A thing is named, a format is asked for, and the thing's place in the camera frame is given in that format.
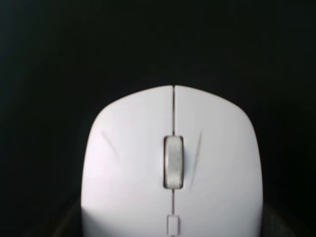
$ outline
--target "mouse shell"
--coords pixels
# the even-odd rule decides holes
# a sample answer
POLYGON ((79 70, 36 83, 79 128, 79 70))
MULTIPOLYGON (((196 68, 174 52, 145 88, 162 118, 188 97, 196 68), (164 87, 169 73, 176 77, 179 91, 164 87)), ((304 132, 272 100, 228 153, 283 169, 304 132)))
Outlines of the mouse shell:
POLYGON ((180 236, 257 237, 262 202, 254 129, 223 98, 156 87, 111 103, 92 125, 81 189, 85 237, 165 237, 172 212, 180 236), (174 200, 163 186, 163 140, 173 132, 184 143, 174 200))

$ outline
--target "dark surface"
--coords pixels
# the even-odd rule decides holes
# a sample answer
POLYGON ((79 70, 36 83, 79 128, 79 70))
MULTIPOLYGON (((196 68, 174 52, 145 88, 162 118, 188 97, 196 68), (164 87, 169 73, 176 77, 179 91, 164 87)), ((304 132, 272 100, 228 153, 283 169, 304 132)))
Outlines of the dark surface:
POLYGON ((1 234, 21 236, 80 188, 92 122, 158 85, 250 117, 265 201, 315 233, 315 6, 281 1, 2 1, 1 234))

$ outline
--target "computer mouse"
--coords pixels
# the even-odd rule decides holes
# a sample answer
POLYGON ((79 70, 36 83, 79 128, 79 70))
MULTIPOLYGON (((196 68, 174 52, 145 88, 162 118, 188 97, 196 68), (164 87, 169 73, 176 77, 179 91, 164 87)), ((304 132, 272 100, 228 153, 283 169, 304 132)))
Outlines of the computer mouse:
POLYGON ((155 87, 109 104, 92 125, 85 237, 258 237, 262 206, 255 131, 221 97, 155 87))

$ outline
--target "right mouse button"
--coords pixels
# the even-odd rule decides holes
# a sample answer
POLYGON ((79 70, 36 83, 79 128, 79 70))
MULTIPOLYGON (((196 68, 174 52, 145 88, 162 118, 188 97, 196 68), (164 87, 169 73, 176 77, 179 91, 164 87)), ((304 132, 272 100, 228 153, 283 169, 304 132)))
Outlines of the right mouse button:
POLYGON ((183 136, 183 188, 175 213, 183 237, 257 237, 262 176, 256 135, 236 105, 175 86, 175 135, 183 136))

